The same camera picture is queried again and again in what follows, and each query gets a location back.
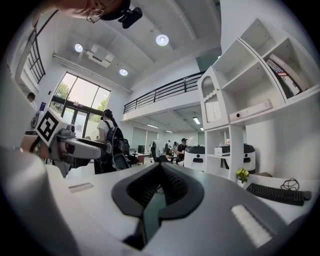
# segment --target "recessed ceiling light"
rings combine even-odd
[[[156,43],[160,46],[166,46],[169,43],[169,37],[165,34],[160,34],[156,37]]]
[[[74,46],[74,49],[75,49],[76,52],[81,53],[84,48],[82,47],[82,45],[81,45],[80,43],[77,43],[77,44]]]
[[[199,119],[198,119],[197,117],[194,117],[193,120],[195,121],[195,123],[196,123],[197,125],[200,125],[200,124],[201,124],[201,123],[199,122]]]
[[[127,76],[128,75],[128,71],[126,69],[124,69],[124,68],[120,69],[119,73],[120,73],[121,76]]]
[[[152,124],[149,124],[149,123],[147,123],[146,125],[147,125],[147,126],[150,126],[150,127],[153,127],[153,128],[157,128],[157,129],[159,128],[159,127],[156,127],[156,126],[154,126],[154,125],[152,125]]]

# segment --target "hair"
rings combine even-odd
[[[28,97],[27,98],[32,98],[33,100],[35,100],[36,99],[36,95],[33,93],[33,92],[30,92],[29,94],[28,94]]]
[[[105,110],[103,116],[105,116],[106,118],[109,118],[113,122],[113,125],[115,127],[118,127],[116,120],[115,120],[114,116],[112,115],[112,111],[110,109]]]

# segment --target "black backpack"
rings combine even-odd
[[[119,127],[114,126],[111,128],[110,124],[107,121],[104,121],[109,128],[109,131],[106,134],[105,144],[106,144],[106,153],[114,156],[115,154],[122,153],[121,144],[124,141],[124,135]]]

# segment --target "keyboard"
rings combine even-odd
[[[251,183],[247,187],[246,191],[257,197],[265,198],[279,203],[294,206],[303,206],[305,203],[305,195],[303,191],[280,189],[255,183]]]

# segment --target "metal railing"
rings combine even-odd
[[[146,105],[167,99],[172,96],[184,94],[198,89],[197,82],[205,72],[199,72],[192,74],[176,81],[170,82],[164,86],[161,86],[155,90],[152,90],[139,98],[124,105],[123,113],[128,113],[144,107]]]
[[[32,44],[32,47],[28,56],[27,66],[29,67],[36,83],[39,84],[40,80],[43,78],[46,72],[40,58],[37,38],[35,38]]]

